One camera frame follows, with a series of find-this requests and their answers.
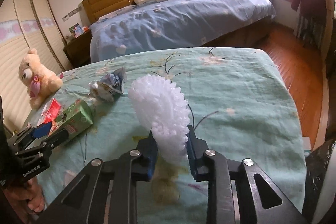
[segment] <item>red packet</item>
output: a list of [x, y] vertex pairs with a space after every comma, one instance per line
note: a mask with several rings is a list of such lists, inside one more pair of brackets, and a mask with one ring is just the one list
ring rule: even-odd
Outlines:
[[37, 125], [39, 126], [42, 123], [48, 123], [56, 119], [61, 107], [61, 104], [57, 102], [55, 98], [53, 98], [49, 107], [48, 104], [44, 106], [41, 118], [39, 119]]

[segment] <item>silver bolt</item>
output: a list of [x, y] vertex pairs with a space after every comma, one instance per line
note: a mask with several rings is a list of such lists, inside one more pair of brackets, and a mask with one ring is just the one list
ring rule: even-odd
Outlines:
[[100, 159], [94, 159], [92, 162], [91, 162], [92, 166], [98, 166], [98, 165], [101, 165], [101, 160]]
[[247, 165], [247, 166], [252, 166], [254, 164], [254, 162], [251, 159], [245, 159], [244, 164]]
[[130, 154], [132, 157], [136, 157], [136, 156], [140, 155], [140, 151], [134, 149], [134, 150], [131, 150], [131, 151], [129, 152], [129, 154]]
[[205, 153], [208, 155], [208, 156], [214, 156], [216, 154], [216, 151], [215, 150], [212, 150], [212, 149], [208, 149], [205, 151]]

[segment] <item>nightstand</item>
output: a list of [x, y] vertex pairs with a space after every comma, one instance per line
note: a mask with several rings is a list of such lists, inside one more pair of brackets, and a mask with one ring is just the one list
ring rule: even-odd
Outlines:
[[70, 41], [63, 51], [68, 56], [74, 68], [90, 63], [91, 30]]

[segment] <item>wardrobe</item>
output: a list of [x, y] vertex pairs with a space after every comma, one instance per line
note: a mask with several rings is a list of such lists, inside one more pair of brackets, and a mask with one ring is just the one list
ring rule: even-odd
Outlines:
[[72, 69], [48, 0], [5, 0], [0, 7], [0, 95], [4, 124], [19, 131], [31, 111], [18, 68], [29, 48], [57, 75]]

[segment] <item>bedspread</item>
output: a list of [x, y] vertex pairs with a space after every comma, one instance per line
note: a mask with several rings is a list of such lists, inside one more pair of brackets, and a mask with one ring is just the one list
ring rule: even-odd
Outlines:
[[137, 52], [199, 47], [275, 16], [269, 0], [167, 0], [93, 23], [91, 63]]
[[[114, 104], [89, 98], [88, 83], [121, 66], [127, 71], [125, 93]], [[243, 48], [142, 52], [64, 72], [64, 85], [54, 97], [63, 107], [84, 99], [93, 111], [94, 124], [54, 149], [50, 168], [38, 175], [47, 203], [90, 160], [118, 158], [136, 147], [135, 136], [148, 135], [127, 97], [132, 81], [147, 73], [165, 76], [181, 87], [195, 125], [214, 112], [195, 130], [210, 149], [232, 160], [253, 159], [302, 209], [306, 168], [296, 107], [268, 55]], [[36, 124], [40, 114], [41, 109], [32, 111], [27, 121]], [[179, 175], [180, 199], [171, 206], [155, 204], [150, 183], [137, 185], [139, 223], [206, 223], [207, 183], [193, 181], [191, 174]]]

